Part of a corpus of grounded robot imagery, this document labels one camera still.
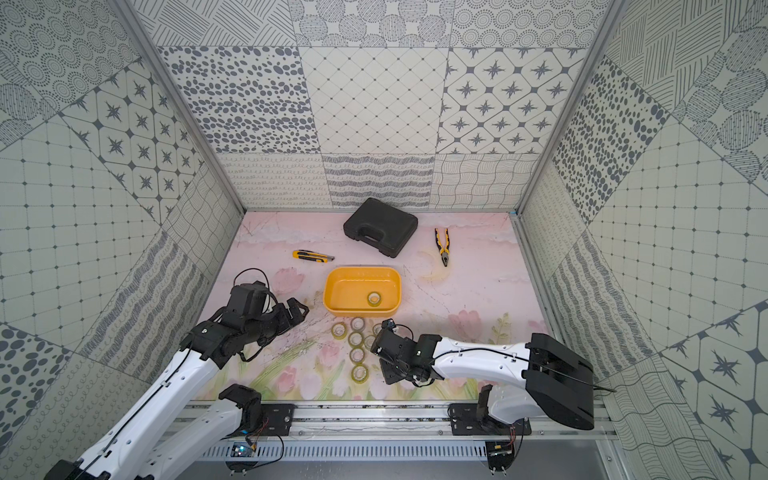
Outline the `yellow black pliers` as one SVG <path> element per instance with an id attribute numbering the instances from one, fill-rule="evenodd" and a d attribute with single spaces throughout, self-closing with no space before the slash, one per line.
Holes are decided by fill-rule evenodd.
<path id="1" fill-rule="evenodd" d="M 444 267 L 448 267 L 450 261 L 450 233 L 449 229 L 434 229 L 436 247 L 438 249 L 440 260 Z"/>

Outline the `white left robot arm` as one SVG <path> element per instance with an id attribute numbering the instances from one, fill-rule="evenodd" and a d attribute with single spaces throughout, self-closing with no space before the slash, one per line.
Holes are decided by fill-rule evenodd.
<path id="1" fill-rule="evenodd" d="M 294 298 L 261 307 L 221 307 L 181 342 L 166 370 L 134 406 L 74 461 L 59 460 L 48 479 L 172 479 L 219 440 L 251 437 L 273 426 L 256 390 L 225 388 L 209 410 L 166 442 L 160 440 L 198 390 L 245 346 L 262 347 L 300 325 L 309 309 Z"/>

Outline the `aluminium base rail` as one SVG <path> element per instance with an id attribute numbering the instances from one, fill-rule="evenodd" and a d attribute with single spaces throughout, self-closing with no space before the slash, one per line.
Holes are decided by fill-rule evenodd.
<path id="1" fill-rule="evenodd" d="M 447 401 L 298 402 L 286 433 L 262 434 L 251 450 L 242 436 L 219 440 L 204 450 L 202 461 L 394 461 L 484 460 L 490 442 L 511 439 L 544 441 L 615 441 L 618 434 L 602 404 L 595 407 L 589 431 L 564 427 L 536 417 L 513 432 L 499 434 L 472 427 L 456 435 L 459 418 Z"/>

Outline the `yellow black utility knife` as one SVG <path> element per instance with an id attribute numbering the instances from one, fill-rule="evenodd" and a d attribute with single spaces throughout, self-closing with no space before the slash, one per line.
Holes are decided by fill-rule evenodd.
<path id="1" fill-rule="evenodd" d="M 294 250 L 292 256 L 299 260 L 317 262 L 317 263 L 329 263 L 335 260 L 334 256 L 322 254 L 309 250 Z"/>

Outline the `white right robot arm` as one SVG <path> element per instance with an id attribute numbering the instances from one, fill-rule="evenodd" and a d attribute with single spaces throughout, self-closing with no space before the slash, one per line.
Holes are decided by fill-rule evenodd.
<path id="1" fill-rule="evenodd" d="M 416 387 L 449 379 L 484 381 L 478 420 L 511 425 L 546 416 L 576 430 L 594 428 L 592 364 L 555 338 L 534 333 L 508 345 L 475 344 L 422 334 L 397 334 L 393 320 L 382 322 L 370 352 L 379 358 L 385 383 L 407 381 Z"/>

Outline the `yellow plastic storage box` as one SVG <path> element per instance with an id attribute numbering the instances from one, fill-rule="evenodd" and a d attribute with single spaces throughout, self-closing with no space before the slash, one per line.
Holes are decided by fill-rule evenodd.
<path id="1" fill-rule="evenodd" d="M 367 303 L 373 291 L 382 295 L 377 307 Z M 323 293 L 324 307 L 336 317 L 389 318 L 401 302 L 401 275 L 386 266 L 338 267 L 329 273 Z"/>

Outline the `black plastic tool case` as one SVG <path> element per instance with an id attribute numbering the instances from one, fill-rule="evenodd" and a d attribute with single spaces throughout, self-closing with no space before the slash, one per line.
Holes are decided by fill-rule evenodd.
<path id="1" fill-rule="evenodd" d="M 343 224 L 345 235 L 396 258 L 418 227 L 415 215 L 375 198 L 366 199 Z"/>

